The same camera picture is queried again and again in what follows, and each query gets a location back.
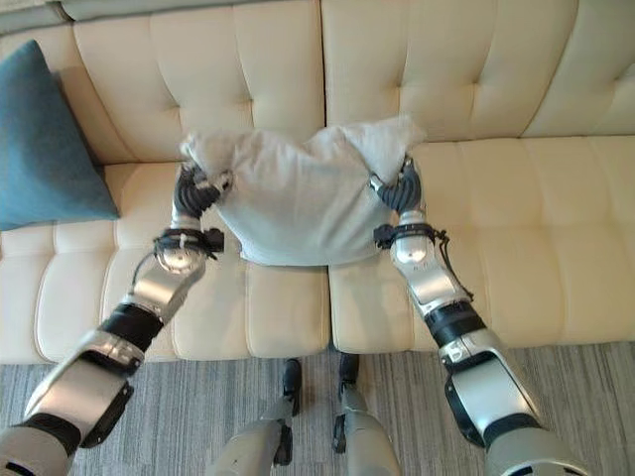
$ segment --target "robot forearm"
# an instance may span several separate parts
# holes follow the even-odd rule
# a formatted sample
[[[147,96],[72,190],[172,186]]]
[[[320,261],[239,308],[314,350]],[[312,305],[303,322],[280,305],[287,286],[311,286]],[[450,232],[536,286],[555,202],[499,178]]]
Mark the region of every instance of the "robot forearm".
[[[66,474],[77,448],[101,443],[118,422],[133,394],[128,378],[202,277],[206,258],[222,251],[222,233],[200,231],[199,220],[230,176],[210,184],[196,174],[182,167],[171,227],[140,263],[130,292],[38,386],[25,421],[0,434],[1,474]]]
[[[412,159],[407,158],[396,185],[386,186],[378,178],[370,185],[400,217],[398,226],[375,230],[375,241],[390,249],[415,308],[439,346],[448,371],[445,396],[463,436],[486,448],[487,474],[587,474],[542,428],[522,371],[472,307],[472,294],[451,267],[448,237],[426,222]]]

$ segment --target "gray carpet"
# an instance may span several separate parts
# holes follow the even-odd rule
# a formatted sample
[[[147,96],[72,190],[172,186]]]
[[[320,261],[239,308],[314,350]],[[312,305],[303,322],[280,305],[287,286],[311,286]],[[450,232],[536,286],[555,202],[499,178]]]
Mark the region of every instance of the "gray carpet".
[[[547,422],[593,474],[635,474],[635,343],[514,352],[543,396]],[[334,351],[302,359],[303,411],[294,420],[294,461],[273,474],[343,474],[330,449],[337,412]],[[21,411],[46,366],[0,368],[0,427]],[[197,475],[205,458],[279,393],[280,361],[149,364],[110,438],[81,450],[76,475]],[[445,372],[432,354],[365,356],[360,385],[391,435],[406,475],[480,475],[482,452],[454,426]]]

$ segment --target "blue pillow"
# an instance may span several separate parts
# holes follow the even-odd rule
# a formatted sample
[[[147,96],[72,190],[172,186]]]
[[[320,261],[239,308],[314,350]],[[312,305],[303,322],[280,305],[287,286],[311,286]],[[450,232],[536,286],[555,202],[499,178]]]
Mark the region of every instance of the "blue pillow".
[[[117,217],[42,51],[29,41],[0,63],[0,230]]]

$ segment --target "cream leather sofa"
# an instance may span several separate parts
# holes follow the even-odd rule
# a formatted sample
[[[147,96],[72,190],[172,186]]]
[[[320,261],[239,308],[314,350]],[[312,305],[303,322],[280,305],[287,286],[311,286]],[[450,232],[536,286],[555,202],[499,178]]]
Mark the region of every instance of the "cream leather sofa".
[[[187,131],[303,140],[399,112],[429,133],[414,157],[430,220],[509,345],[635,338],[634,2],[287,0],[87,21],[133,4],[153,6],[62,2],[76,23],[0,38],[2,58],[40,43],[121,212],[0,234],[0,362],[57,361],[108,315],[167,223]],[[434,348],[386,254],[264,268],[228,235],[151,358],[304,355],[331,335],[349,352]]]

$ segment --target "white pillow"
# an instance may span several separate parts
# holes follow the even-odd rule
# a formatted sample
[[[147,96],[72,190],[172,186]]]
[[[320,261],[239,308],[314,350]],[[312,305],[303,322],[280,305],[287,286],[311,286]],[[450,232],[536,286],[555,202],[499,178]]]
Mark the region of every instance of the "white pillow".
[[[368,186],[371,171],[397,177],[409,148],[423,140],[413,121],[322,129],[304,144],[266,131],[192,134],[182,144],[213,178],[232,171],[218,213],[261,265],[324,266],[367,258],[373,230],[390,210]]]

